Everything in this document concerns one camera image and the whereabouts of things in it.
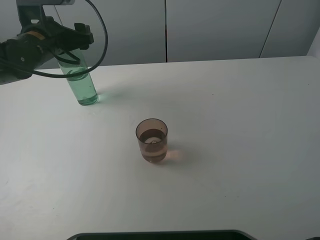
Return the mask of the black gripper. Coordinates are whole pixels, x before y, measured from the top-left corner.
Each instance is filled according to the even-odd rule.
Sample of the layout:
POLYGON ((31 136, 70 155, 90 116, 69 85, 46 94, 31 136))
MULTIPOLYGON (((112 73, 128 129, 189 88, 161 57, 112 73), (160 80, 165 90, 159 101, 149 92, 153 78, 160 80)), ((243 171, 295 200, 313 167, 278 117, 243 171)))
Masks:
POLYGON ((63 54, 65 50, 87 50, 94 43, 90 26, 75 23, 65 27, 46 16, 43 4, 17 4, 20 34, 16 50, 23 54, 63 54))

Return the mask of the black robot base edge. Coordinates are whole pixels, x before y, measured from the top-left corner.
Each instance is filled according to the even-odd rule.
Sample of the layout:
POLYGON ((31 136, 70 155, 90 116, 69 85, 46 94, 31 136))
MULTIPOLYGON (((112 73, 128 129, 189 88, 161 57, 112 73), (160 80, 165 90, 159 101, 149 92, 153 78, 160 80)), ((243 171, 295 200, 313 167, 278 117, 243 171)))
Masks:
POLYGON ((79 233, 70 240, 253 240, 239 230, 79 233))

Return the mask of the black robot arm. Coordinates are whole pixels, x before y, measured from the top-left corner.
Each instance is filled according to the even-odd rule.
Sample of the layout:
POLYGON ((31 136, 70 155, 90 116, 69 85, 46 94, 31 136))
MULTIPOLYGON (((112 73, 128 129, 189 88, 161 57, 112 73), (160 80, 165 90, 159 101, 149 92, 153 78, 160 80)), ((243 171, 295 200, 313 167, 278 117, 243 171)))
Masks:
POLYGON ((32 72, 55 58, 78 65, 81 60, 74 50, 86 50, 94 42, 90 27, 75 23, 62 26, 46 16, 44 6, 73 5, 72 0, 18 0, 16 7, 20 33, 0 44, 0 83, 2 85, 28 79, 32 72))

